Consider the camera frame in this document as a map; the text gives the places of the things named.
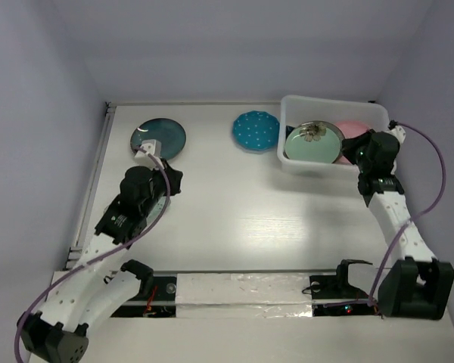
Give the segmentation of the pink round plate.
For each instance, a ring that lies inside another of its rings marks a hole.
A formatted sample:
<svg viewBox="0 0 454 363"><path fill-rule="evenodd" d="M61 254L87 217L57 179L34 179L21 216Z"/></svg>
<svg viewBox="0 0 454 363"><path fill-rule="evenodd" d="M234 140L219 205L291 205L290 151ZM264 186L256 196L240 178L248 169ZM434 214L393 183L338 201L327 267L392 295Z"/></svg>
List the pink round plate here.
<svg viewBox="0 0 454 363"><path fill-rule="evenodd" d="M355 138L367 132L371 127L358 120L345 120L335 123L345 139Z"/></svg>

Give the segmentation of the dark teal round plate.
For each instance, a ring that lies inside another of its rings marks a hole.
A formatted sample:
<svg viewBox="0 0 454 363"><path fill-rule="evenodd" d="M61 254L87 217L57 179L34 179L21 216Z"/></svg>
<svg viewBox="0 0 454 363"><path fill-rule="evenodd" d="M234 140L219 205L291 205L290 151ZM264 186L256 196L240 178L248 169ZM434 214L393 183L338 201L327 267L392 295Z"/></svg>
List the dark teal round plate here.
<svg viewBox="0 0 454 363"><path fill-rule="evenodd" d="M161 143L160 156L166 160L175 158L186 144L186 132L175 120L168 118L150 119L138 126L130 138L130 147L135 153L143 141L156 140Z"/></svg>

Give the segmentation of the mint rectangular divided plate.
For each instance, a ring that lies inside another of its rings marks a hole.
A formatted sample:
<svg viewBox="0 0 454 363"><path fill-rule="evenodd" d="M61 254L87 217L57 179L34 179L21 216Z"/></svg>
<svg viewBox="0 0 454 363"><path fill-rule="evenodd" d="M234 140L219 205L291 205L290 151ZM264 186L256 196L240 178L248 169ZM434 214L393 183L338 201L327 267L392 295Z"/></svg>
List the mint rectangular divided plate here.
<svg viewBox="0 0 454 363"><path fill-rule="evenodd" d="M166 197L161 197L157 204L152 208L147 217L147 225L150 225L164 209L168 209L170 202L166 201Z"/></svg>

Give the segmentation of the blue polka dot plate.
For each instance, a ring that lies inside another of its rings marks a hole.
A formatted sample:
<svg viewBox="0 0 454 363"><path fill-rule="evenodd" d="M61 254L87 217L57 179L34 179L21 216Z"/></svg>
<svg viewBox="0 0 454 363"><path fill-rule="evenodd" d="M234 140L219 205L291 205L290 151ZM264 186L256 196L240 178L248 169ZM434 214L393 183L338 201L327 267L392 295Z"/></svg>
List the blue polka dot plate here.
<svg viewBox="0 0 454 363"><path fill-rule="evenodd" d="M235 143L248 151L263 152L278 143L280 124L266 111L252 110L238 116L232 123Z"/></svg>

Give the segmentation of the navy shell shaped plate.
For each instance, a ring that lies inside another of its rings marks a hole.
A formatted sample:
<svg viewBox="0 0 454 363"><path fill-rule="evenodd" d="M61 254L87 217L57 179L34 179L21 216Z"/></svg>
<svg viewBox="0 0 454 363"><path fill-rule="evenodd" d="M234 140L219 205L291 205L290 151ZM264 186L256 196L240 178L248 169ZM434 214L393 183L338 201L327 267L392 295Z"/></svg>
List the navy shell shaped plate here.
<svg viewBox="0 0 454 363"><path fill-rule="evenodd" d="M294 130L294 127L293 126L286 126L285 128L285 134L286 136L289 136Z"/></svg>

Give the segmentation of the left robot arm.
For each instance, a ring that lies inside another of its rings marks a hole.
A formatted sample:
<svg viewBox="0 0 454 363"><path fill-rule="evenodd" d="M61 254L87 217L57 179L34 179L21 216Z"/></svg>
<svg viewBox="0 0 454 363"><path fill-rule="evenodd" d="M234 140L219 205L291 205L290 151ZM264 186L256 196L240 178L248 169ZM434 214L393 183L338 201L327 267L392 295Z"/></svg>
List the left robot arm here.
<svg viewBox="0 0 454 363"><path fill-rule="evenodd" d="M127 300L151 295L153 270L134 259L129 248L158 222L152 209L180 192L182 172L163 158L147 156L151 167L129 168L120 192L95 227L73 268L44 290L20 316L14 356L20 348L47 362L78 362L91 335Z"/></svg>

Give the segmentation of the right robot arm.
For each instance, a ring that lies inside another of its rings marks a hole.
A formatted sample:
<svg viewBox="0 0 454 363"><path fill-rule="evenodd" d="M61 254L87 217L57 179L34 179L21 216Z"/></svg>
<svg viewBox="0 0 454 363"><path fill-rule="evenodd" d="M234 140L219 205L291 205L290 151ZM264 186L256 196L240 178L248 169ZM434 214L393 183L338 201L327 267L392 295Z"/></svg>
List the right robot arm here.
<svg viewBox="0 0 454 363"><path fill-rule="evenodd" d="M343 156L359 170L358 191L376 218L387 243L365 302L382 315L440 320L454 281L454 268L440 261L416 226L436 205L411 215L400 180L396 157L405 132L369 130L341 143Z"/></svg>

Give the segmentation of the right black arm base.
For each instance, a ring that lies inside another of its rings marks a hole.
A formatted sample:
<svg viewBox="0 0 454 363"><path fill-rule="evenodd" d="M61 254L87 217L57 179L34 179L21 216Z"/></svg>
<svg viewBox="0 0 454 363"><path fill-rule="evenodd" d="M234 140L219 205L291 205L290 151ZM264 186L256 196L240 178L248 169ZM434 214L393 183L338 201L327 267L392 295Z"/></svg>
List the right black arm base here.
<svg viewBox="0 0 454 363"><path fill-rule="evenodd" d="M377 303L367 303L377 272L372 262L342 259L334 274L310 275L302 294L312 299L313 317L380 316Z"/></svg>

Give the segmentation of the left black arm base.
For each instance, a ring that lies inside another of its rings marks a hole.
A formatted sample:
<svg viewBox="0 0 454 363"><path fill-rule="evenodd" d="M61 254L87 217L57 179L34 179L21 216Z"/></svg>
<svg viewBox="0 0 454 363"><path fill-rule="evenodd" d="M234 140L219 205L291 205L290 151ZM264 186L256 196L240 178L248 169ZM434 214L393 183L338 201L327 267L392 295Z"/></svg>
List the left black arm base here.
<svg viewBox="0 0 454 363"><path fill-rule="evenodd" d="M155 276L148 297L135 296L121 305L113 318L174 318L176 316L177 277Z"/></svg>

